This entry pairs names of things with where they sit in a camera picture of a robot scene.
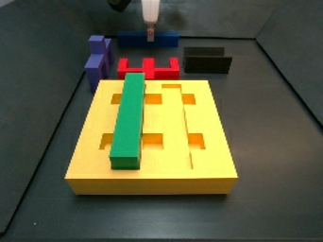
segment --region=yellow block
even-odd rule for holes
[[[140,170],[110,169],[108,153],[124,81],[102,80],[65,174],[74,193],[229,193],[237,173],[208,81],[145,83]]]

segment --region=blue block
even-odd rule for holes
[[[154,32],[153,42],[146,41],[145,31],[118,31],[117,45],[120,47],[177,47],[177,32]]]

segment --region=green bar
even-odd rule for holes
[[[112,169],[140,169],[144,94],[145,75],[128,73],[108,155]]]

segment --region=wooden block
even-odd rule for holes
[[[140,168],[144,90],[145,75],[128,73],[108,155],[112,169]]]
[[[92,35],[88,39],[90,56],[85,63],[85,75],[90,92],[94,93],[100,79],[108,79],[110,65],[114,57],[112,54],[112,41],[101,35]]]
[[[128,59],[120,58],[117,77],[124,79],[126,73],[144,73],[145,79],[178,79],[178,60],[169,58],[169,67],[154,67],[154,58],[144,58],[142,67],[128,67]]]
[[[100,81],[65,174],[78,195],[226,194],[237,173],[206,80],[145,80],[138,170],[110,169],[124,82]]]
[[[154,32],[153,42],[148,42],[146,31],[118,31],[118,47],[160,48],[177,47],[177,32]]]
[[[185,47],[184,72],[228,74],[232,57],[224,57],[222,47]]]

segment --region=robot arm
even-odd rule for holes
[[[154,28],[157,21],[160,0],[141,0],[144,22],[148,25],[148,42],[153,42]]]
[[[106,2],[114,10],[124,11],[130,0],[106,0]],[[160,5],[160,0],[141,0],[142,17],[144,17],[144,22],[148,25],[148,30],[146,30],[148,42],[153,42],[153,34],[154,34],[153,26],[157,21],[158,5]]]

